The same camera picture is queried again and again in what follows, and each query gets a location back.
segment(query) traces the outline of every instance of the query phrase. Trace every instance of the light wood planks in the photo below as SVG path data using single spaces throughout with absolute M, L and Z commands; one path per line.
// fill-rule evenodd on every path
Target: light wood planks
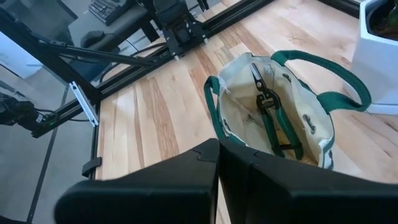
M 224 0 L 206 12 L 219 13 L 236 0 Z M 314 0 L 277 0 L 224 30 L 179 61 L 170 62 L 101 104 L 97 179 L 113 179 L 175 156 L 214 138 L 203 84 L 229 61 L 252 51 L 270 55 L 298 49 L 349 68 L 358 20 Z M 321 93 L 340 91 L 334 74 L 305 62 L 289 68 Z M 334 111 L 336 147 L 350 175 L 398 183 L 398 119 L 352 111 Z M 229 223 L 220 194 L 217 223 Z

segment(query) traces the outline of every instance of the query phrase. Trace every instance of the keyboard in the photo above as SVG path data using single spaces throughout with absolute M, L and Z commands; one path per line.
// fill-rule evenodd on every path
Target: keyboard
M 129 10 L 133 2 L 134 0 L 92 0 L 88 10 L 109 26 Z

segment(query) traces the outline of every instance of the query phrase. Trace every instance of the black aluminum frame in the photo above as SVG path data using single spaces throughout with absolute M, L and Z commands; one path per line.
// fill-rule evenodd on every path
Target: black aluminum frame
M 203 23 L 203 28 L 207 34 L 207 37 L 213 37 L 222 30 L 228 28 L 234 23 L 244 19 L 246 16 L 254 13 L 258 9 L 268 5 L 272 1 L 277 0 L 241 0 L 237 4 L 231 6 L 227 10 L 221 12 L 215 17 Z M 334 7 L 340 11 L 343 11 L 356 18 L 359 17 L 359 3 L 354 0 L 318 0 L 331 7 Z M 55 72 L 65 82 L 70 83 L 75 81 L 80 85 L 87 95 L 90 103 L 96 106 L 96 111 L 99 115 L 101 101 L 118 92 L 119 90 L 127 87 L 133 82 L 137 81 L 141 77 L 148 73 L 158 69 L 167 62 L 174 58 L 169 54 L 167 55 L 167 47 L 161 47 L 155 52 L 151 53 L 148 57 L 160 57 L 163 56 L 162 62 L 149 67 L 140 67 L 133 65 L 121 73 L 115 75 L 113 78 L 101 83 L 96 88 L 84 80 L 74 69 L 72 69 L 67 63 L 65 63 L 60 57 L 53 52 L 49 51 L 42 44 L 39 44 L 34 37 L 26 31 L 23 24 L 16 25 L 13 18 L 10 18 L 8 14 L 0 10 L 0 31 L 12 39 L 15 43 L 19 44 L 28 53 L 40 60 L 45 66 Z M 195 48 L 201 42 L 194 42 L 184 51 Z M 58 114 L 58 120 L 50 126 L 44 126 L 32 133 L 34 138 L 39 138 L 42 135 L 53 130 L 57 126 L 60 126 L 69 119 L 72 119 L 76 115 L 83 111 L 79 102 L 73 100 L 63 107 L 59 108 L 56 113 Z M 95 127 L 93 135 L 93 150 L 92 158 L 96 157 L 96 146 L 98 140 L 98 127 Z

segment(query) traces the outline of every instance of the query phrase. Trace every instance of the white planter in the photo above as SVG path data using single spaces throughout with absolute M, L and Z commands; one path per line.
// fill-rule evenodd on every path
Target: white planter
M 369 88 L 372 105 L 368 112 L 398 115 L 398 41 L 368 32 L 366 16 L 387 0 L 367 0 L 361 3 L 358 42 L 351 71 Z M 346 91 L 359 99 L 353 89 Z

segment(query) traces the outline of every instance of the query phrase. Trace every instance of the metal bracket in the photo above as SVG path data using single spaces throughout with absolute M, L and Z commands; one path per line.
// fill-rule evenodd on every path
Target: metal bracket
M 99 124 L 98 116 L 95 113 L 95 110 L 92 107 L 92 105 L 89 103 L 86 95 L 75 82 L 69 83 L 69 86 L 72 89 L 73 93 L 75 94 L 76 99 L 79 101 L 81 108 L 83 108 L 83 111 L 85 112 L 91 125 L 95 128 L 95 126 Z

